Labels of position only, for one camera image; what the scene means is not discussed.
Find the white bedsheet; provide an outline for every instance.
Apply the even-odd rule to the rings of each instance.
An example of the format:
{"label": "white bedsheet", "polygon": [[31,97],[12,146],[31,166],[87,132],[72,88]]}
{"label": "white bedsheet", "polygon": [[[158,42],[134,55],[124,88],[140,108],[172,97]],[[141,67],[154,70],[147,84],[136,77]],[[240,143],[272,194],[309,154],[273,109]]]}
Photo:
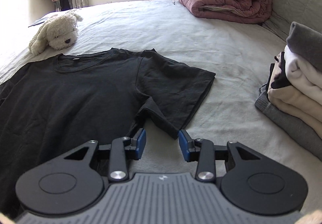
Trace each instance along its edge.
{"label": "white bedsheet", "polygon": [[[20,36],[20,47],[11,43],[11,48],[4,49],[2,43],[0,83],[27,62],[61,52],[78,55],[111,47],[155,48],[165,57],[216,73],[210,93],[186,128],[192,138],[207,138],[217,145],[237,140],[296,170],[309,185],[302,212],[322,209],[322,162],[254,106],[258,88],[268,80],[269,64],[283,51],[284,41],[258,25],[195,18],[178,1],[175,5],[167,0],[111,3],[80,9],[79,14],[84,18],[79,23],[79,39],[63,51],[48,48],[39,56],[29,53],[28,42],[39,26]],[[194,174],[196,163],[183,160],[178,141],[151,121],[146,129],[143,157],[132,164],[131,172]],[[223,164],[218,166],[218,175],[223,175]]]}

